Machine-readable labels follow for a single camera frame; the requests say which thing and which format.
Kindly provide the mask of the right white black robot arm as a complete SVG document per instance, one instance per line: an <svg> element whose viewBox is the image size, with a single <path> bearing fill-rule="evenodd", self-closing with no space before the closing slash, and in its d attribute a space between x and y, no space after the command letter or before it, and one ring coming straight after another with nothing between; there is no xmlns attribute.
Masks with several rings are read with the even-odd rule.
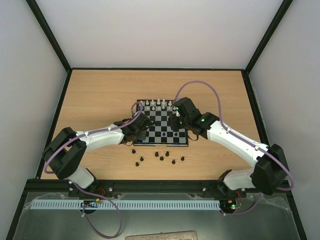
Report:
<svg viewBox="0 0 320 240"><path fill-rule="evenodd" d="M174 113L168 121L173 130L190 130L197 136L226 147L250 165L245 170L227 170L221 176L218 191L222 195L229 196L237 189L249 188L255 188L265 195L272 195L276 190L291 190L291 187L281 186L285 178L291 178L292 175L285 165L284 150L279 145L268 146L254 141L209 112L188 116Z"/></svg>

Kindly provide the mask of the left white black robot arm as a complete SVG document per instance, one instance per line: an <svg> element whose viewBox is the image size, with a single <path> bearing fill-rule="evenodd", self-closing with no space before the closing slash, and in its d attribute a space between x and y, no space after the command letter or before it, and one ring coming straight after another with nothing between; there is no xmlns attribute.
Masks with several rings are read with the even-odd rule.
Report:
<svg viewBox="0 0 320 240"><path fill-rule="evenodd" d="M83 156L105 146L134 142L142 137L151 124L152 121L141 114L127 123L116 121L105 128L91 131L74 131L71 127L65 127L44 149L43 170L47 174L56 175L60 180L68 179L86 189L96 178L80 165Z"/></svg>

